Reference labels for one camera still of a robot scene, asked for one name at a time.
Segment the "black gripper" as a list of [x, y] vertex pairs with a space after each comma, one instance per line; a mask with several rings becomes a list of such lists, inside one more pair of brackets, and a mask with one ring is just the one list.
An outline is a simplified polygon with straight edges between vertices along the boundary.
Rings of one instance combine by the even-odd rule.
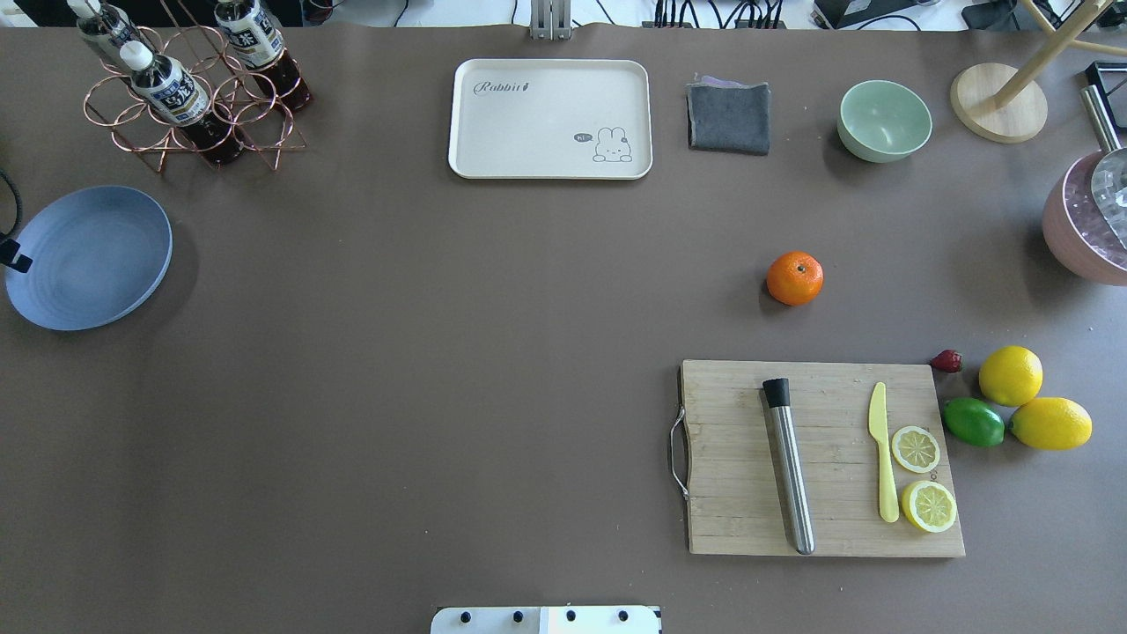
[[28, 273], [33, 264], [32, 257], [21, 255], [19, 242], [16, 240], [1, 240], [0, 261], [5, 268], [16, 273]]

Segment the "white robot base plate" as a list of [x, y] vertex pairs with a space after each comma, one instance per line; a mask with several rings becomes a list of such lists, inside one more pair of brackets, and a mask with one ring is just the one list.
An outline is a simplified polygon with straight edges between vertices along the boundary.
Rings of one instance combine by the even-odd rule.
[[431, 633], [662, 633], [659, 607], [564, 605], [447, 607], [431, 619]]

